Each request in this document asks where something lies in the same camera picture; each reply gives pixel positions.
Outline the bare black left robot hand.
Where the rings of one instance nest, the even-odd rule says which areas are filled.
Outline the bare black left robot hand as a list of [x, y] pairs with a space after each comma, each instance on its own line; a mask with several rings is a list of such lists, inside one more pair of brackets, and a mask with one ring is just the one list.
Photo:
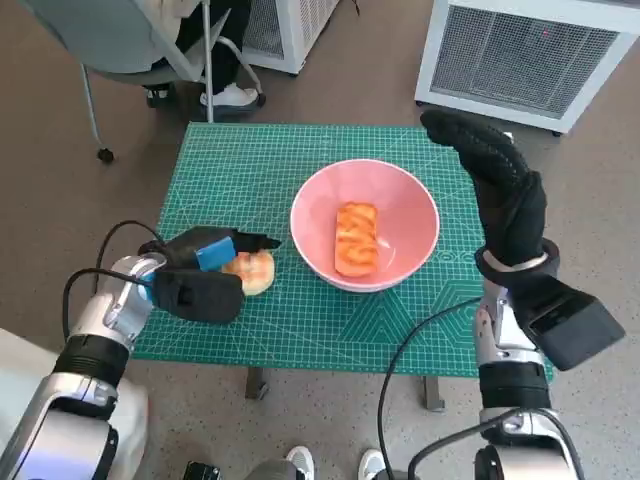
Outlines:
[[214, 271], [234, 260], [239, 253], [277, 249], [279, 240], [266, 234], [245, 233], [234, 228], [195, 226], [168, 242], [144, 243], [139, 255], [159, 253], [171, 267]]

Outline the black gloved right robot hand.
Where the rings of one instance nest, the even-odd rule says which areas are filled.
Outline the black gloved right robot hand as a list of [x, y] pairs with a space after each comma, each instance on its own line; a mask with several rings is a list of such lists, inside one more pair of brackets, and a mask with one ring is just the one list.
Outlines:
[[539, 172], [505, 132], [458, 114], [427, 109], [420, 121], [429, 139], [453, 148], [474, 184], [485, 246], [501, 264], [543, 255], [546, 194]]

